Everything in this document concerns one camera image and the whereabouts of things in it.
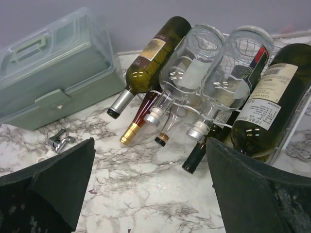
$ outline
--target black bottle cap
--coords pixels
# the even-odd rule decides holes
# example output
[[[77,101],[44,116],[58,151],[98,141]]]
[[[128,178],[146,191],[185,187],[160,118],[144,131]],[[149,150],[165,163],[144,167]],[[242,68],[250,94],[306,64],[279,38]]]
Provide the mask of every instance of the black bottle cap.
[[[184,162],[184,164],[181,166],[186,172],[189,172],[190,174],[193,174],[197,168],[196,165],[193,164],[189,164],[186,162]]]
[[[158,143],[160,146],[163,146],[163,147],[166,145],[166,142],[163,141],[162,139],[158,138],[158,137],[155,138],[155,142]]]
[[[120,113],[117,113],[116,111],[114,111],[110,108],[108,109],[107,114],[114,119],[117,119],[120,116]]]

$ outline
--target bottle cap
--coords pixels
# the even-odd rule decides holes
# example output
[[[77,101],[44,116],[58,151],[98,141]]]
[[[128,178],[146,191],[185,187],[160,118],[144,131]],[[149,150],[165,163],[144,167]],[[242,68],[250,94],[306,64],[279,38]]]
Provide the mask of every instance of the bottle cap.
[[[204,135],[194,129],[189,129],[187,136],[198,143],[202,143],[204,141]]]
[[[187,162],[184,162],[184,164],[181,166],[186,172],[193,174],[197,168],[197,166],[194,166],[192,164],[189,164]]]
[[[144,117],[144,121],[146,121],[146,123],[152,125],[152,126],[158,126],[160,124],[160,121],[155,118],[154,116],[150,115],[150,114],[147,114],[145,117]]]
[[[165,133],[159,133],[158,137],[155,138],[155,142],[164,147],[169,139]]]
[[[132,142],[136,134],[139,132],[139,130],[140,127],[137,124],[131,123],[131,125],[127,128],[127,130],[123,134],[123,136],[120,138],[120,142],[128,146]]]
[[[108,109],[107,114],[114,119],[117,119],[120,116],[120,113],[117,113],[116,111],[114,111],[110,108]]]
[[[108,115],[114,119],[117,119],[133,98],[134,95],[130,91],[126,89],[123,90],[116,101],[114,101],[114,103],[108,109]]]

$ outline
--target barcode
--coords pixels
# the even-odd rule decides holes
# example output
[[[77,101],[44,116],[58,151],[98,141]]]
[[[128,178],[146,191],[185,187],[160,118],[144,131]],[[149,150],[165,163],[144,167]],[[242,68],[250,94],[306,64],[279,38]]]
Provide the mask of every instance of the barcode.
[[[271,68],[285,68],[286,67],[286,64],[276,64],[276,65],[273,65]]]
[[[264,75],[276,75],[278,74],[282,69],[269,69],[266,71]]]

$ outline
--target purple wall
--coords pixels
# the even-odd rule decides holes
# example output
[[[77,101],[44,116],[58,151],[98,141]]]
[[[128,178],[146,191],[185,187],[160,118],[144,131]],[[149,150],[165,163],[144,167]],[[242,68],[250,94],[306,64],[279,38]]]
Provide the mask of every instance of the purple wall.
[[[224,33],[253,24],[278,33],[311,28],[310,0],[1,0],[0,47],[82,7],[105,21],[117,50],[141,50],[169,17],[208,23]]]

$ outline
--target box lid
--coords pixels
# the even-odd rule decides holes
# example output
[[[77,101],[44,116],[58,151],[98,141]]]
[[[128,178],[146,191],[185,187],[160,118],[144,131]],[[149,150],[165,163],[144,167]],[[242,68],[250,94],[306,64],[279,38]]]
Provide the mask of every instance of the box lid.
[[[81,8],[0,51],[0,121],[113,69],[107,31]]]

